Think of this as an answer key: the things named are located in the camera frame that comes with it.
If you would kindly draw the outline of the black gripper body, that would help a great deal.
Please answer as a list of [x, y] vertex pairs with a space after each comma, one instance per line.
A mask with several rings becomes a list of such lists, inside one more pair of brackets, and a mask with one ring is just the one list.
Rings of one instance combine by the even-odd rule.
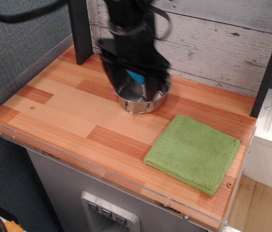
[[156, 30], [146, 26], [131, 35], [113, 34], [113, 38], [101, 38], [101, 60], [106, 72], [118, 73], [124, 69], [136, 73], [166, 73], [170, 63], [156, 50]]

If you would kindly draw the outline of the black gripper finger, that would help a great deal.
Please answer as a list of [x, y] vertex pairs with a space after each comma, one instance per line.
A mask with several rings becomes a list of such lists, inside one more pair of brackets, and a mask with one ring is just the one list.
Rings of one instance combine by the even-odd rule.
[[156, 68], [153, 66], [136, 66], [136, 71], [145, 79], [149, 79], [158, 83], [166, 83], [170, 77], [166, 69]]
[[118, 57], [110, 53], [102, 53], [100, 57], [112, 86], [120, 86], [127, 77], [127, 71], [121, 66]]

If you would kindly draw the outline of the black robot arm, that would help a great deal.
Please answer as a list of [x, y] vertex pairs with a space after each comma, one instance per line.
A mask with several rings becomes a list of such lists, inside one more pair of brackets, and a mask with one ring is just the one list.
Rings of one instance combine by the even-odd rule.
[[105, 72], [114, 87], [123, 82], [129, 71], [146, 81], [165, 83], [170, 63], [156, 50], [155, 41], [165, 40], [171, 32], [158, 37], [155, 15], [170, 20], [168, 14], [150, 0], [107, 0], [109, 31], [112, 39], [101, 38], [98, 47]]

